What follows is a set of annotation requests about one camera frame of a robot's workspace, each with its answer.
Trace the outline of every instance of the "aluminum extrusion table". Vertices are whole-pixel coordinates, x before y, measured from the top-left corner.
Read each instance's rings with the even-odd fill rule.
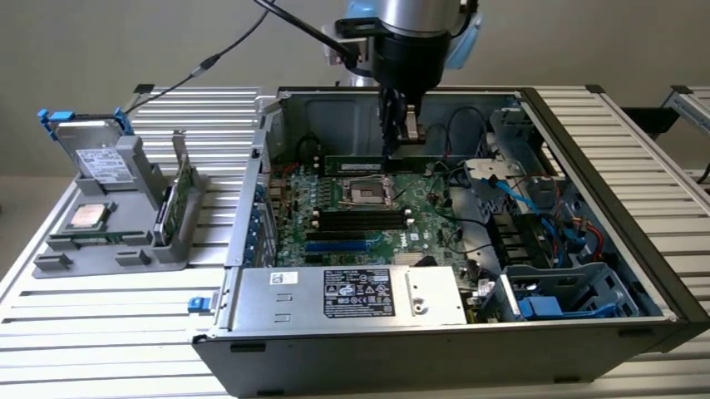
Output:
[[[562,124],[693,294],[710,310],[710,198],[603,93],[538,87]],[[187,344],[188,299],[222,283],[256,89],[187,88],[135,115],[146,153],[168,173],[170,137],[187,130],[191,160],[212,177],[190,268],[180,272],[33,279],[31,260],[63,214],[67,189],[0,283],[0,397],[222,399],[227,394]],[[471,372],[483,364],[471,364]],[[358,397],[710,397],[710,332],[666,354],[645,354],[591,384],[403,392]]]

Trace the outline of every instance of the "motherboard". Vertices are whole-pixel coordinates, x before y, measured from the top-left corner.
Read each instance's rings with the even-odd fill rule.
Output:
[[[439,214],[435,174],[380,174],[376,164],[276,167],[271,182],[279,226],[279,267],[467,265],[457,226]]]

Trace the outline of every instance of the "processor chip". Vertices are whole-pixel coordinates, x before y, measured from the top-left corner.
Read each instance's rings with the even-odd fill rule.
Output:
[[[92,229],[106,220],[106,204],[81,204],[71,218],[68,229]]]
[[[352,181],[350,197],[355,204],[386,204],[388,194],[382,180]]]

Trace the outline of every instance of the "blue clip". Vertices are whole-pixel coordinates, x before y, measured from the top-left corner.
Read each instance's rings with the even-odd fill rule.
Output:
[[[527,320],[561,320],[579,318],[610,318],[615,315],[615,303],[607,303],[597,310],[563,312],[555,297],[527,297],[518,301],[521,314]]]
[[[73,111],[57,111],[49,117],[51,122],[68,122],[75,119]]]
[[[128,120],[128,116],[126,115],[126,112],[123,112],[123,109],[120,107],[116,107],[114,112],[115,120],[119,122],[119,125],[122,125],[123,132],[126,135],[134,135],[134,127],[131,126],[131,121]]]
[[[195,297],[190,299],[187,303],[187,312],[188,313],[211,313],[212,309],[210,308],[211,303],[210,298]]]
[[[43,128],[44,130],[49,133],[49,138],[56,141],[56,134],[55,134],[55,130],[52,129],[52,126],[49,124],[49,111],[47,110],[40,110],[37,113],[36,113],[36,117],[39,118],[40,120],[40,125],[43,125]]]

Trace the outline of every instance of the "black cylinder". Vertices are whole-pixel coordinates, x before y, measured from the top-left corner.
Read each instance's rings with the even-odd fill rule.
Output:
[[[442,81],[450,41],[449,33],[436,37],[376,37],[372,77],[379,85],[419,102]]]

